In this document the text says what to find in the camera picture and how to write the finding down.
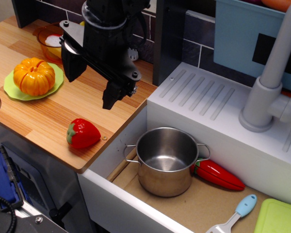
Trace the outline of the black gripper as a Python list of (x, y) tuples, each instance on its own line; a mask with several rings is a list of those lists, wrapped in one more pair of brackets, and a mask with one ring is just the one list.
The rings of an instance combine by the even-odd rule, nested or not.
[(125, 22), (111, 26), (86, 21), (81, 26), (63, 20), (60, 27), (62, 63), (70, 83), (87, 67), (94, 69), (108, 80), (102, 97), (102, 108), (107, 110), (127, 94), (136, 92), (141, 74), (128, 55)]

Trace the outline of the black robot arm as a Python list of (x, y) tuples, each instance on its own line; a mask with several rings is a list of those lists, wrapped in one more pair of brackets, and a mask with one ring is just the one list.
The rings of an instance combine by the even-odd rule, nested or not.
[(81, 10), (84, 25), (68, 20), (60, 22), (61, 57), (65, 75), (70, 82), (91, 67), (108, 83), (103, 92), (103, 108), (110, 110), (125, 96), (136, 92), (141, 79), (139, 70), (129, 56), (146, 42), (132, 42), (135, 22), (144, 34), (147, 26), (142, 11), (150, 7), (148, 0), (87, 0)]

